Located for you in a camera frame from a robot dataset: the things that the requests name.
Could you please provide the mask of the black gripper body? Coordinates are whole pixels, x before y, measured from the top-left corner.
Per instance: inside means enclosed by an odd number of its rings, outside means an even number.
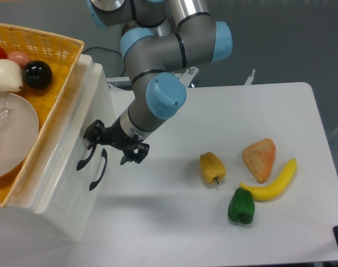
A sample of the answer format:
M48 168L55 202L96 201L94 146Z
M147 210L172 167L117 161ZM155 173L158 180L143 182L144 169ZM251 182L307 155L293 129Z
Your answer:
M100 144L110 145L121 151L134 152L138 150L146 153L146 144L143 144L143 141L139 139L140 135L138 131L129 132L129 135L125 133L119 117L112 126L104 129L100 138Z

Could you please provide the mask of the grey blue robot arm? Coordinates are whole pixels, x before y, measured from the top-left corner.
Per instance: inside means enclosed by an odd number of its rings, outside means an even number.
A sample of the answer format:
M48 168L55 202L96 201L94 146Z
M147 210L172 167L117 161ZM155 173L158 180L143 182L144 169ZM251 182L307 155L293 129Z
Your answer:
M184 105L187 92L175 76L202 63L227 58L232 34L215 21L205 1L88 1L101 27L135 22L123 34L120 53L134 101L110 126L100 120L87 127L88 150L109 145L123 152L122 163L140 163L149 152L145 139Z

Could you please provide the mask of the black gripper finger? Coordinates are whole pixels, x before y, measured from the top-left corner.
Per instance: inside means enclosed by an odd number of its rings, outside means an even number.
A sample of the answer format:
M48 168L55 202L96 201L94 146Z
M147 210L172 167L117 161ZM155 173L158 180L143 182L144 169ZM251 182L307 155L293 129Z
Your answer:
M140 164L148 155L149 149L150 145L145 143L140 143L135 149L124 149L120 165L124 165L127 162Z
M100 143L104 136L104 132L105 126L101 120L95 120L91 125L86 128L83 138L88 141L88 150L91 150L93 147Z

